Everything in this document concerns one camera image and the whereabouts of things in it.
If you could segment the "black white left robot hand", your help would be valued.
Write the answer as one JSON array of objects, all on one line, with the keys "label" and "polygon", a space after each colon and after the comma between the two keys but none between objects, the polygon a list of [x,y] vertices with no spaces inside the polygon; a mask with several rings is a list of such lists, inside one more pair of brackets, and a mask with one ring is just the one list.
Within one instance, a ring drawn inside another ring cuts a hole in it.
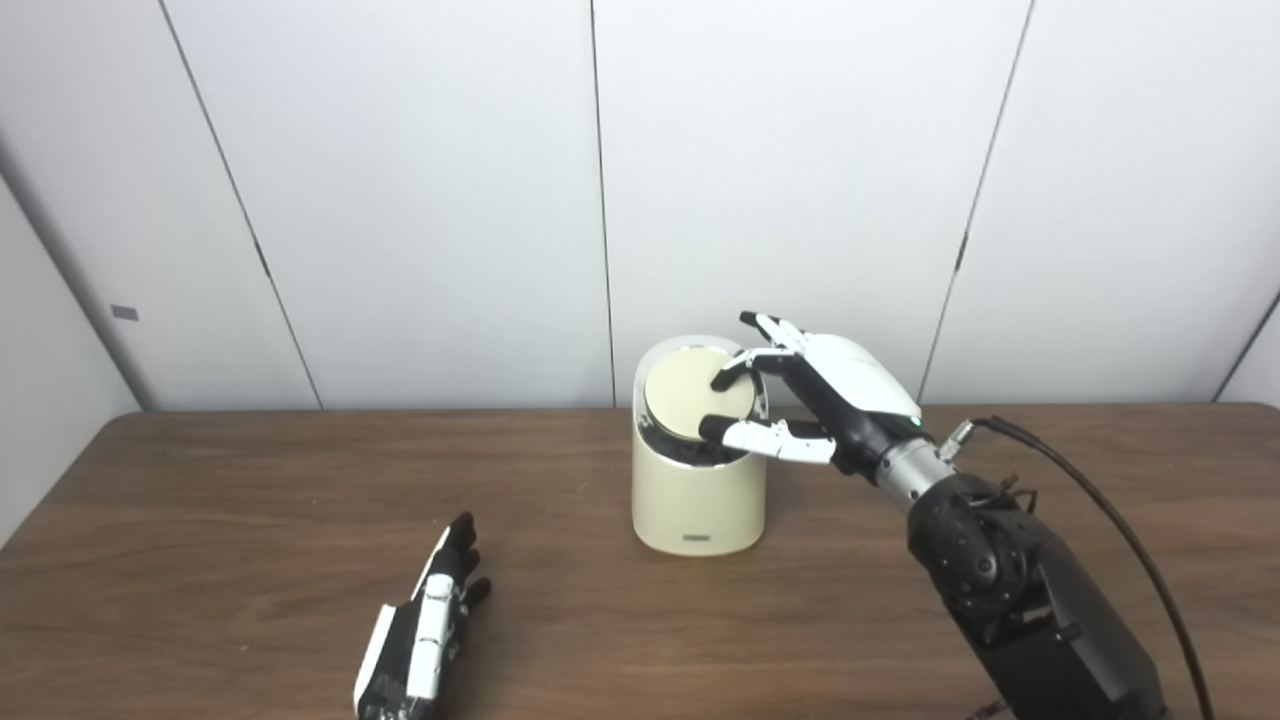
[{"label": "black white left robot hand", "polygon": [[442,532],[410,598],[379,609],[355,680],[356,719],[443,719],[445,683],[472,615],[492,593],[472,579],[481,556],[474,515]]}]

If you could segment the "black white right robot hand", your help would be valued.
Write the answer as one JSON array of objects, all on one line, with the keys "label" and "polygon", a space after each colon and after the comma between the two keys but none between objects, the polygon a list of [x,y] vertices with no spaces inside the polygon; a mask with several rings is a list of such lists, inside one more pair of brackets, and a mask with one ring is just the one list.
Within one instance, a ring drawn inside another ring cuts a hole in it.
[{"label": "black white right robot hand", "polygon": [[783,461],[831,464],[874,483],[891,450],[927,437],[913,396],[860,345],[764,313],[744,311],[740,320],[768,345],[737,352],[710,388],[726,392],[744,375],[777,375],[814,419],[791,427],[705,415],[698,425],[704,441]]}]

